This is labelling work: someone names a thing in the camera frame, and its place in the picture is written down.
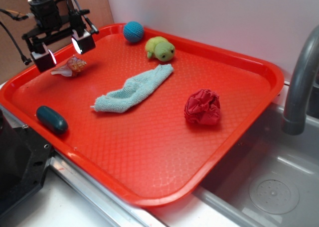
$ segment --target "tray rim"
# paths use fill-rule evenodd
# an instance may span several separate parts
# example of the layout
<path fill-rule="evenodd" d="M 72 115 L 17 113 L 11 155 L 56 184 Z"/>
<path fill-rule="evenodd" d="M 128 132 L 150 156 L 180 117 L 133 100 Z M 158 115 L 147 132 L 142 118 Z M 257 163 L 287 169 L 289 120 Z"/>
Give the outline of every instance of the tray rim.
<path fill-rule="evenodd" d="M 119 24 L 111 24 L 106 25 L 100 28 L 100 33 L 98 35 L 94 36 L 94 40 L 98 41 L 99 39 L 112 34 L 118 34 L 123 32 L 124 23 Z M 164 36 L 168 40 L 174 40 L 174 45 L 176 49 L 185 50 L 185 44 L 188 46 L 196 46 L 201 50 L 195 53 L 198 56 L 201 57 L 209 57 L 211 59 L 211 55 L 214 55 L 214 58 L 217 59 L 218 62 L 226 63 L 228 65 L 234 66 L 234 63 L 241 61 L 245 62 L 248 71 L 251 71 L 253 73 L 259 74 L 266 78 L 266 80 L 270 83 L 271 90 L 268 92 L 267 96 L 257 105 L 254 107 L 253 111 L 248 115 L 248 117 L 242 122 L 234 131 L 234 133 L 231 134 L 231 136 L 238 136 L 237 138 L 227 138 L 222 145 L 227 145 L 229 149 L 233 146 L 233 144 L 237 141 L 237 139 L 253 124 L 253 122 L 259 117 L 259 115 L 267 108 L 267 106 L 272 102 L 272 100 L 277 96 L 277 94 L 281 91 L 283 85 L 284 85 L 284 76 L 281 70 L 278 66 L 276 66 L 273 63 L 270 63 L 265 60 L 261 60 L 258 58 L 254 58 L 248 55 L 240 54 L 237 52 L 229 51 L 226 49 L 218 48 L 215 46 L 199 43 L 196 41 L 192 41 L 189 39 L 181 38 L 178 36 L 174 36 L 171 34 L 163 33 L 160 31 L 156 31 L 153 29 L 149 29 L 147 27 L 144 27 L 144 30 L 146 31 L 146 35 L 144 38 L 151 38 L 154 36 Z M 61 50 L 54 53 L 57 62 L 61 62 L 65 59 L 65 57 L 69 57 L 75 53 L 75 50 L 73 48 L 72 44 L 67 45 L 66 47 L 62 48 Z M 41 134 L 44 138 L 47 140 L 54 139 L 54 142 L 52 143 L 53 146 L 65 146 L 66 144 L 63 143 L 58 138 L 55 138 L 55 135 L 51 132 L 43 129 L 38 128 L 38 123 L 35 122 L 33 119 L 31 119 L 27 114 L 25 114 L 21 109 L 16 107 L 14 104 L 10 102 L 10 96 L 23 84 L 29 82 L 33 78 L 37 77 L 40 74 L 38 69 L 35 65 L 32 65 L 31 67 L 27 68 L 26 70 L 22 71 L 18 75 L 12 77 L 10 80 L 8 80 L 3 87 L 0 89 L 0 104 L 9 110 L 13 115 L 15 115 L 18 119 L 20 119 L 22 122 L 30 125 L 32 128 L 34 128 L 39 134 Z M 216 152 L 214 153 L 214 156 L 223 156 L 225 154 L 225 150 L 221 150 L 222 148 L 218 148 Z M 73 156 L 72 159 L 70 159 L 74 164 L 79 166 L 84 171 L 88 172 L 87 170 L 92 168 L 96 171 L 95 175 L 93 176 L 96 180 L 99 182 L 103 182 L 104 185 L 106 185 L 107 188 L 109 186 L 105 184 L 107 181 L 107 178 L 111 178 L 112 182 L 115 182 L 117 186 L 113 186 L 113 188 L 110 188 L 111 191 L 113 191 L 115 194 L 119 195 L 121 198 L 126 200 L 127 202 L 141 206 L 141 207 L 152 207 L 152 206 L 161 206 L 168 203 L 171 203 L 188 193 L 192 192 L 197 184 L 206 176 L 206 174 L 214 167 L 216 164 L 216 158 L 210 157 L 203 166 L 195 173 L 195 175 L 180 189 L 176 190 L 174 193 L 169 194 L 168 196 L 160 197 L 160 198 L 144 198 L 141 196 L 138 196 L 136 193 L 134 195 L 128 195 L 128 191 L 130 193 L 133 193 L 132 190 L 125 187 L 122 183 L 114 179 L 112 176 L 110 176 L 108 173 L 102 172 L 102 170 L 96 168 L 94 166 L 94 163 L 91 163 L 90 168 L 83 168 L 83 164 L 87 165 L 88 163 L 85 162 L 82 158 L 79 158 L 78 156 Z"/>

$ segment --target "white wall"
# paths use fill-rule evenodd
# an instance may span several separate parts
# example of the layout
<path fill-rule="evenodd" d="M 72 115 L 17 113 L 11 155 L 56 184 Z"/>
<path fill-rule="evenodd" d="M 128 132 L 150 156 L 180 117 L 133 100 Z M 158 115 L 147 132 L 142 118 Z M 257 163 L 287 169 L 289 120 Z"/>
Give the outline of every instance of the white wall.
<path fill-rule="evenodd" d="M 319 0 L 109 0 L 115 23 L 145 27 L 278 65 L 290 80 L 319 24 Z"/>

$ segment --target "cloth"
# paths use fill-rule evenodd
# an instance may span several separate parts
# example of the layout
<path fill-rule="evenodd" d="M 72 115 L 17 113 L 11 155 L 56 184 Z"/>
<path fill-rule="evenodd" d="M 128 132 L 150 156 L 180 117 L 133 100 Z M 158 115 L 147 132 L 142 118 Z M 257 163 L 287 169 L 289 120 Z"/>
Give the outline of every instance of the cloth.
<path fill-rule="evenodd" d="M 155 69 L 131 77 L 122 89 L 98 97 L 91 107 L 97 112 L 124 113 L 153 93 L 173 70 L 171 64 L 160 64 Z"/>
<path fill-rule="evenodd" d="M 184 116 L 190 123 L 216 125 L 221 116 L 219 96 L 209 89 L 197 91 L 188 98 Z"/>

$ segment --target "turtle head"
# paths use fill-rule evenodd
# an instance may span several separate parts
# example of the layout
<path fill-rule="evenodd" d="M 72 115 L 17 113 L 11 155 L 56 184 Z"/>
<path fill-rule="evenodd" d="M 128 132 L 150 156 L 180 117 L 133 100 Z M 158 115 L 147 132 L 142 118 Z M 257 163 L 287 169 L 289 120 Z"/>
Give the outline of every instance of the turtle head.
<path fill-rule="evenodd" d="M 154 55 L 162 62 L 167 62 L 174 57 L 175 47 L 169 42 L 158 43 L 154 50 Z"/>

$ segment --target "black machine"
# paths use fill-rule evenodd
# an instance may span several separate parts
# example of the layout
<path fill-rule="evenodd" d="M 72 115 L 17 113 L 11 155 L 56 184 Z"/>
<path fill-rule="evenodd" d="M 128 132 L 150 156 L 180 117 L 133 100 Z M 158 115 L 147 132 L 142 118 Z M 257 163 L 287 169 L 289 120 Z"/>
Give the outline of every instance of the black machine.
<path fill-rule="evenodd" d="M 57 3 L 61 1 L 65 1 L 67 4 L 67 15 L 61 16 L 59 13 Z M 81 9 L 77 0 L 73 1 L 77 8 L 71 7 L 70 0 L 27 0 L 31 13 L 34 15 L 36 26 L 24 34 L 22 39 L 26 41 L 32 60 L 40 72 L 55 67 L 56 61 L 54 55 L 47 48 L 47 45 L 63 38 L 71 36 L 73 45 L 79 54 L 84 54 L 95 48 L 92 34 L 99 33 L 99 30 L 86 16 L 90 11 L 88 9 Z M 82 17 L 89 24 L 91 30 L 87 30 L 86 23 Z M 27 18 L 29 18 L 27 15 L 20 18 L 13 17 L 15 20 Z M 68 24 L 68 27 L 62 29 L 62 26 L 65 24 Z M 20 54 L 24 64 L 28 65 L 31 59 L 27 59 L 22 53 Z"/>
<path fill-rule="evenodd" d="M 57 3 L 61 1 L 65 1 L 68 7 L 68 14 L 64 16 L 60 15 L 57 7 Z M 78 2 L 73 1 L 77 8 L 71 7 L 70 0 L 27 0 L 36 26 L 24 34 L 22 39 L 26 41 L 30 55 L 40 72 L 56 65 L 47 45 L 65 37 L 72 37 L 74 47 L 80 54 L 95 48 L 92 34 L 99 31 L 86 17 L 89 10 L 81 9 Z M 12 16 L 3 9 L 0 11 L 15 20 L 28 18 Z M 82 17 L 89 24 L 89 31 Z M 8 29 L 1 22 L 0 25 L 15 43 Z M 29 64 L 31 59 L 26 58 L 16 43 L 15 45 L 23 62 Z M 31 127 L 12 128 L 0 110 L 0 218 L 42 188 L 51 154 L 50 143 Z"/>

